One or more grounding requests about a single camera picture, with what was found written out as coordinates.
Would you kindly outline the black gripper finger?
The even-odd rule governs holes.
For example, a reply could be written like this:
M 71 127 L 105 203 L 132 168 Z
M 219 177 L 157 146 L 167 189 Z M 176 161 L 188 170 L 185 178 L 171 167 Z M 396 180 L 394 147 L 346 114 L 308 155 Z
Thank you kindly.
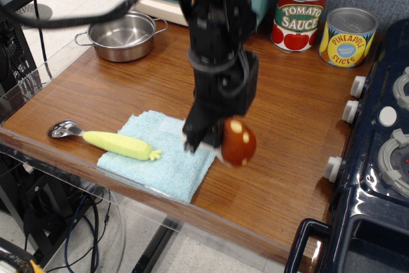
M 212 148 L 219 148 L 224 137 L 224 118 L 208 128 L 202 142 Z
M 202 111 L 191 111 L 185 121 L 182 132 L 185 134 L 185 149 L 195 152 L 202 142 L 206 131 L 215 123 L 214 118 Z

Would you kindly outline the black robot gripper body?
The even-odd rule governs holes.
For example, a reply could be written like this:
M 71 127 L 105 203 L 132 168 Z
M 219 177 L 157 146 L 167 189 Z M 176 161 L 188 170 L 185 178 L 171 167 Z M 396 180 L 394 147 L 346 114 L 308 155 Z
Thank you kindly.
M 243 116 L 256 95 L 258 56 L 243 49 L 224 65 L 194 64 L 194 104 L 189 126 L 211 126 L 234 115 Z

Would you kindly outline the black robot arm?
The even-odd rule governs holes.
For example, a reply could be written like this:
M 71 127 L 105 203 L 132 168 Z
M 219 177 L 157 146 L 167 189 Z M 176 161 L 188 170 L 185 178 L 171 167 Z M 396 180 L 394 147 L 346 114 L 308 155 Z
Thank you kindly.
M 245 115 L 255 94 L 259 59 L 244 42 L 257 28 L 250 0 L 178 0 L 188 24 L 194 103 L 185 120 L 185 149 L 220 146 L 223 121 Z

